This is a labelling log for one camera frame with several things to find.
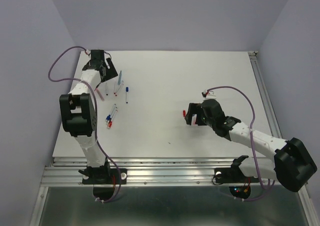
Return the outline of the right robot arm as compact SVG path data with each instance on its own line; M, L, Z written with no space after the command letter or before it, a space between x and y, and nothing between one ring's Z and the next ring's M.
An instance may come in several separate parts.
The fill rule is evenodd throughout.
M218 168L215 175L218 184L262 178L277 181L287 190L298 192L318 170L301 140L276 138L250 129L240 119L226 116L215 99L190 103L183 116L187 125L195 121L197 126L209 126L219 137L263 155L263 158L242 155L234 159L230 167Z

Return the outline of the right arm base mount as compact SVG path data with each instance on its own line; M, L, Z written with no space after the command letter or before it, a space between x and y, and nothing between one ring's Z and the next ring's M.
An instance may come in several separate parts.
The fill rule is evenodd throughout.
M243 161L249 159L249 156L242 155L233 160L230 167L217 167L214 170L214 176L212 177L212 183L214 185L222 184L240 184L248 183L258 183L259 180L256 176L245 176L240 170L240 166Z

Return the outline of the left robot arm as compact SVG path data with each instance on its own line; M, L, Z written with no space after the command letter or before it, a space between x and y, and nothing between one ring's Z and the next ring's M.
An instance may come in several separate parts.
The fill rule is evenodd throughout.
M94 49L81 71L80 79L68 93L59 97L62 127L79 144L87 160L87 166L79 173L85 184L105 184L111 179L110 164L99 147L96 137L98 116L94 90L115 78L118 73L103 50Z

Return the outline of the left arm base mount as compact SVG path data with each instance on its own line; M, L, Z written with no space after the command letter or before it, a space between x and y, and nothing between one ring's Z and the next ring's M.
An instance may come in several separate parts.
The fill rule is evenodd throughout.
M127 183L128 170L120 168L119 172L116 168L105 169L104 167L79 169L82 175L82 184L84 185L111 185Z

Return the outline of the light blue pen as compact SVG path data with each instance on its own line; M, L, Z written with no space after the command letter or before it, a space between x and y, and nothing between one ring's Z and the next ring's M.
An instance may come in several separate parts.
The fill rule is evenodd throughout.
M118 75L118 82L117 84L120 85L122 83L122 70L120 71L119 75Z

